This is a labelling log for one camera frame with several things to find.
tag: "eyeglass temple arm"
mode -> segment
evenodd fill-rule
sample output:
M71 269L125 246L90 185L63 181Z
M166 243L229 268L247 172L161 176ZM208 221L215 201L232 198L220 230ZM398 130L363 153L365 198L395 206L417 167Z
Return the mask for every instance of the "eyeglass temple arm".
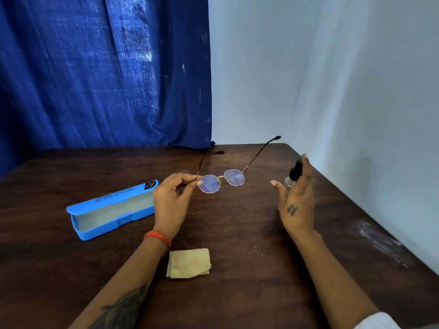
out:
M264 150L264 148L267 146L268 143L270 143L271 141L275 141L275 140L277 140L277 139L280 139L280 138L281 138L281 136L276 136L275 138L272 138L270 141L268 141L267 143L265 143L265 145L259 150L259 152L256 154L256 156L253 157L253 159L251 160L251 162L249 163L249 165L247 165L247 166L245 167L245 169L244 169L244 171L242 171L242 173L244 173L245 170L246 170L247 168L249 168L250 164L253 163L253 161L254 161L254 160L256 159L256 157L261 153L261 151Z
M220 150L220 151L215 151L215 152L211 152L211 153L209 153L209 154L207 154L207 155L204 155L204 156L201 158L200 165L198 166L197 177L200 175L201 163L203 162L203 159L204 159L204 158L206 158L207 156L211 156L211 155L223 155L224 153L225 153L224 150Z

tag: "blue eyeglass case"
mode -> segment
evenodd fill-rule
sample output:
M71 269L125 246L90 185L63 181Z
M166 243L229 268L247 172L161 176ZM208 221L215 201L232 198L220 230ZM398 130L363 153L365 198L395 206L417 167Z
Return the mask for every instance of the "blue eyeglass case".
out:
M70 205L67 212L81 240L90 240L120 225L155 213L152 190L158 180Z

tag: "yellow cleaning cloth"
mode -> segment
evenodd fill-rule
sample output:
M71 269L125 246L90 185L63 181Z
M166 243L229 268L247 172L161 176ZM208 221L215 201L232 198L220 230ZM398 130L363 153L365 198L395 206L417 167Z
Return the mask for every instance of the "yellow cleaning cloth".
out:
M198 275L208 275L211 267L207 248L176 250L169 252L166 277L192 278Z

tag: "round lens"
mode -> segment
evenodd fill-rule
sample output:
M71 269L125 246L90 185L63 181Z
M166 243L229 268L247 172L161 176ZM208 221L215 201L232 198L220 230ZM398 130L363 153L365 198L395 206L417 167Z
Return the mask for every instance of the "round lens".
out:
M224 178L232 186L241 186L244 184L244 175L239 170L228 170L224 172Z
M203 184L200 186L200 189L205 193L212 194L220 188L220 181L214 175L205 175L201 180Z

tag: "eyeglasses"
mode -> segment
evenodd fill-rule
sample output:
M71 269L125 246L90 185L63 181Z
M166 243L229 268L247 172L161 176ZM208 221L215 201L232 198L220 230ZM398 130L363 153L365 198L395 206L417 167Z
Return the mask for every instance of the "eyeglasses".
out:
M224 175L220 175L219 177L209 174L209 175L205 175L201 178L201 180L203 181L203 184L200 186L200 189L208 194L212 194L212 193L216 193L221 186L221 181L220 178L224 178L230 185L238 187L238 186L242 186L244 184L244 172L245 170L247 170L247 168L249 168L250 164L255 160L255 158L261 153L261 151L266 147L266 145L268 143L270 143L271 141L280 139L280 136L276 136L275 138L271 139L270 141L268 141L267 143L265 143L265 145L262 147L262 149L259 150L259 152L256 154L256 156L254 156L254 158L250 161L249 165L247 165L244 169L244 171L239 171L239 170L227 170L224 172ZM207 155L205 155L204 157L201 158L200 161L200 165L198 167L198 172L197 172L197 176L199 176L200 174L200 169L201 169L201 163L203 162L203 159L206 158L207 156L211 156L211 155L223 155L225 153L224 150L221 151L215 151L215 152L211 152Z

